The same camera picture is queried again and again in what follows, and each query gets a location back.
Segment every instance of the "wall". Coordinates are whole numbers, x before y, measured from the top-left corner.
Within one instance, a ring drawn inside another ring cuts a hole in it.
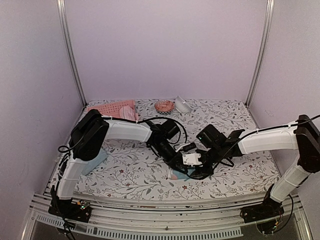
[[[88,101],[131,98],[245,101],[265,0],[68,0]]]
[[[251,112],[261,127],[285,124],[300,114],[320,114],[320,2],[275,1],[267,50]],[[320,119],[314,121],[320,128]],[[283,173],[291,151],[274,153]],[[320,239],[320,174],[299,188],[313,238]]]
[[[15,240],[81,112],[55,0],[0,1],[0,239]]]

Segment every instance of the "floral tablecloth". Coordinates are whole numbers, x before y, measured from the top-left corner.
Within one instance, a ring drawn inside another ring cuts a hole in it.
[[[136,100],[140,119],[159,116],[154,108],[156,101]],[[91,101],[88,106],[111,102],[115,101]],[[208,124],[213,124],[226,136],[233,130],[256,128],[241,101],[189,99],[187,102],[193,108],[191,113],[181,114],[174,110],[168,117],[185,126],[188,141],[195,142],[199,149],[205,148],[196,139],[196,135]],[[146,148],[144,142],[105,140],[102,147],[108,157],[89,175],[80,177],[75,193],[155,201],[225,198],[261,193],[279,179],[268,151],[234,157],[234,167],[221,164],[213,176],[204,180],[170,180],[168,166]],[[57,176],[58,168],[51,184],[55,184]]]

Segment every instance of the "ventilation grille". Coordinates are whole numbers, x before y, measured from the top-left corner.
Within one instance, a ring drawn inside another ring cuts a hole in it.
[[[63,228],[64,225],[64,222],[61,219],[56,218],[55,216],[47,216],[41,213],[37,213],[36,220],[57,228]],[[85,231],[81,232],[75,230],[75,232],[109,240],[224,240],[243,236],[240,227],[203,233],[165,234],[114,231],[101,227],[87,226]]]

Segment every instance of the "pink basket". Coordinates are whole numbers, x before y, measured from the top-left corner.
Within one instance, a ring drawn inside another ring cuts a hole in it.
[[[102,115],[114,117],[114,118],[120,118],[120,109],[129,106],[132,108],[135,112],[136,111],[136,102],[135,100],[125,100],[125,101],[117,101],[117,102],[112,102],[112,103],[106,103],[102,105],[97,105],[97,106],[90,106],[88,107],[88,111],[91,109],[97,109]],[[135,120],[138,120],[139,116],[136,113],[135,114]]]

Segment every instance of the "white wall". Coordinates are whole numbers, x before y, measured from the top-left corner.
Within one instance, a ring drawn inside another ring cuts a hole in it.
[[[0,1],[0,56],[0,239],[15,240],[81,112],[57,1]]]
[[[251,112],[261,127],[320,114],[320,1],[275,1],[267,50]],[[320,128],[320,119],[315,121]],[[283,173],[290,151],[274,153]],[[320,239],[320,173],[299,188],[315,240]]]
[[[68,0],[88,101],[184,98],[245,101],[266,0]]]

